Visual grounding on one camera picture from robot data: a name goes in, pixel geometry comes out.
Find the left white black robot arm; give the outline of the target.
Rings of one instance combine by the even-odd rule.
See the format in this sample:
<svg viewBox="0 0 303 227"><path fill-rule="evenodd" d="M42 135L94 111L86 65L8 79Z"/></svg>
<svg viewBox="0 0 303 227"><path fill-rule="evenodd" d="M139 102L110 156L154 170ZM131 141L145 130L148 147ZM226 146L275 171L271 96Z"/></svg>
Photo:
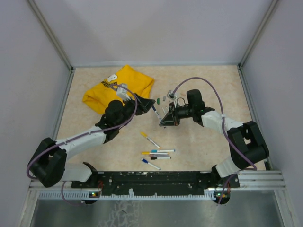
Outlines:
<svg viewBox="0 0 303 227"><path fill-rule="evenodd" d="M90 129L62 140L45 138L27 165L27 176L49 188L58 182L82 182L92 188L98 184L96 169L89 163L68 163L89 148L111 141L135 115L147 113L155 104L135 94L134 99L110 101L100 121Z"/></svg>

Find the yellow cap short marker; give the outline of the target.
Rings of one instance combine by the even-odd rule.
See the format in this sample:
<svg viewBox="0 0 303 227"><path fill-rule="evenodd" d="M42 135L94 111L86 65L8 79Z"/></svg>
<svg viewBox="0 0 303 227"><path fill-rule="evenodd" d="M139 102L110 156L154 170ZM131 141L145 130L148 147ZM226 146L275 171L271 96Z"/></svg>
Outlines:
<svg viewBox="0 0 303 227"><path fill-rule="evenodd" d="M141 132L141 135L146 138L149 142L151 142L156 148L160 149L160 146L153 141L149 136L147 136L144 132Z"/></svg>

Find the navy cap rainbow marker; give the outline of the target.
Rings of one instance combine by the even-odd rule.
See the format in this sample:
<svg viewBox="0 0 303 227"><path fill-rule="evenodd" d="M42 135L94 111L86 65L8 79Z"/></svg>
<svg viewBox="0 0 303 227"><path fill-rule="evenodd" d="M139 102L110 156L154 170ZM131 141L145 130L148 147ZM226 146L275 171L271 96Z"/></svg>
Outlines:
<svg viewBox="0 0 303 227"><path fill-rule="evenodd" d="M165 127L165 126L163 126L163 125L161 124L162 119L161 119L161 117L160 117L160 115L159 115L159 113L158 113L158 111L156 110L156 108L155 108L154 105L152 105L152 109L153 109L153 111L155 112L157 118L159 119L159 126L160 126L160 127Z"/></svg>

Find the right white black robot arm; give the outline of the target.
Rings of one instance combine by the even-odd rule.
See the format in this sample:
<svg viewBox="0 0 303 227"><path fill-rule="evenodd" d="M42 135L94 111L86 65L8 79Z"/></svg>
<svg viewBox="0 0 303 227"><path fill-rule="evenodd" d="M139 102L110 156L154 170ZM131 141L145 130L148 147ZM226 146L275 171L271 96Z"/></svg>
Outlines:
<svg viewBox="0 0 303 227"><path fill-rule="evenodd" d="M188 103L180 106L170 102L168 113L160 127L178 126L181 119L192 118L199 125L223 135L230 148L230 156L212 167L212 183L223 187L228 176L244 170L269 156L269 150L258 125L254 121L238 122L206 107L199 90L187 92Z"/></svg>

